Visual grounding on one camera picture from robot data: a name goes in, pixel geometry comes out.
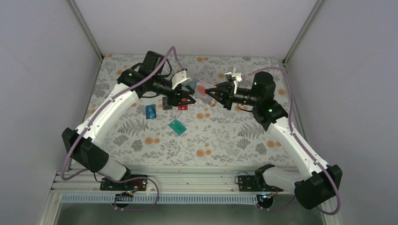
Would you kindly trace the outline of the blue credit card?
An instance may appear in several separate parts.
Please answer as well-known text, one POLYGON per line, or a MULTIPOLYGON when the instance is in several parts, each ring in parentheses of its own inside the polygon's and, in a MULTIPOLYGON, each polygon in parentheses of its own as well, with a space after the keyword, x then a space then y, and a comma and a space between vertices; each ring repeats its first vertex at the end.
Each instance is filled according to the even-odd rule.
POLYGON ((156 119, 156 105, 146 105, 145 106, 145 117, 147 120, 156 119))

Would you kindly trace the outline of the black credit card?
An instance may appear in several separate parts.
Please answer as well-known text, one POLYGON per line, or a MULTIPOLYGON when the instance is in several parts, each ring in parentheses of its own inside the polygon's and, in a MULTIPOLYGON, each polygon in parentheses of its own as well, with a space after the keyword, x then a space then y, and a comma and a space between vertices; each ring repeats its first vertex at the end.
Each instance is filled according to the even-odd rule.
POLYGON ((171 110, 171 109, 173 109, 173 106, 168 103, 168 98, 167 97, 163 97, 162 98, 162 109, 163 110, 171 110))

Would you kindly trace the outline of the teal credit card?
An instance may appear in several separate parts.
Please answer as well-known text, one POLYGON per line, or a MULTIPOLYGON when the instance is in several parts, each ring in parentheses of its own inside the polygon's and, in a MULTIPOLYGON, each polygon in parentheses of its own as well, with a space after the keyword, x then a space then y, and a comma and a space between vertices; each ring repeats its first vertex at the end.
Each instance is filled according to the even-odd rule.
POLYGON ((169 126, 177 135, 182 135, 187 130, 187 128, 177 119, 170 122, 169 126))

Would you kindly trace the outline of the red credit card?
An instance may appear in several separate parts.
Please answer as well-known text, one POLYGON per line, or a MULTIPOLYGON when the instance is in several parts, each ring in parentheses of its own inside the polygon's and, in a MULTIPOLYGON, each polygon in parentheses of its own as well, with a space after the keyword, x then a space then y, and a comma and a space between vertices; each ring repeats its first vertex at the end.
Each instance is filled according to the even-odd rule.
POLYGON ((188 110, 188 105, 179 105, 179 106, 177 107, 177 109, 178 109, 179 111, 188 110))

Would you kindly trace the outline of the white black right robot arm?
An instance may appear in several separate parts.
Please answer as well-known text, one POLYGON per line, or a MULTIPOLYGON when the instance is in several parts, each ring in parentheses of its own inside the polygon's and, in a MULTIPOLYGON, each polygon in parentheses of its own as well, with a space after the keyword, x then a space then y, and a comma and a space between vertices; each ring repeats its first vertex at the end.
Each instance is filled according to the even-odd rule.
POLYGON ((268 72, 254 75, 250 89, 238 87, 240 76, 227 73, 227 81, 207 89, 206 94, 230 110, 233 103, 252 106, 254 119, 288 152, 298 173, 268 164, 255 171, 254 184, 260 191, 281 188, 294 194, 301 206, 335 215, 341 208, 339 186, 342 170, 320 157, 295 129, 288 113, 276 100, 276 84, 268 72))

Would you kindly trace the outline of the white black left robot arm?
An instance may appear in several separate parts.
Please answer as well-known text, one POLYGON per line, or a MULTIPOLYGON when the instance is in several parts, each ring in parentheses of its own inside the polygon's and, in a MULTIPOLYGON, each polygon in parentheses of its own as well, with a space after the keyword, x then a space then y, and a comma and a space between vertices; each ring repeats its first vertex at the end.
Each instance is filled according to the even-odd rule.
POLYGON ((130 185, 130 169, 110 157, 109 153, 100 148, 104 137, 122 114, 134 103, 138 102, 146 92, 154 92, 167 98, 171 106, 194 104, 192 97, 194 88, 187 69, 175 58, 180 72, 174 75, 163 75, 168 57, 175 52, 172 47, 166 55, 148 51, 141 63, 122 71, 117 78, 105 101, 75 129, 66 128, 61 137, 67 152, 61 171, 63 180, 74 176, 65 176, 66 166, 70 159, 84 167, 84 171, 98 173, 112 181, 119 190, 130 185))

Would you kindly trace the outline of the pink leather card holder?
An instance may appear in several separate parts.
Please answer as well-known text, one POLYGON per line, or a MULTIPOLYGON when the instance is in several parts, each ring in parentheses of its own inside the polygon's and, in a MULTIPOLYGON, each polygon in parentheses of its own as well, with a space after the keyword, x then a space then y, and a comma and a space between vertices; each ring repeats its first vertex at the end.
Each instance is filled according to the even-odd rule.
POLYGON ((207 89, 215 88, 215 85, 199 79, 193 79, 188 85, 194 89, 193 95, 196 99, 201 100, 209 106, 215 106, 217 104, 217 101, 206 93, 207 89))

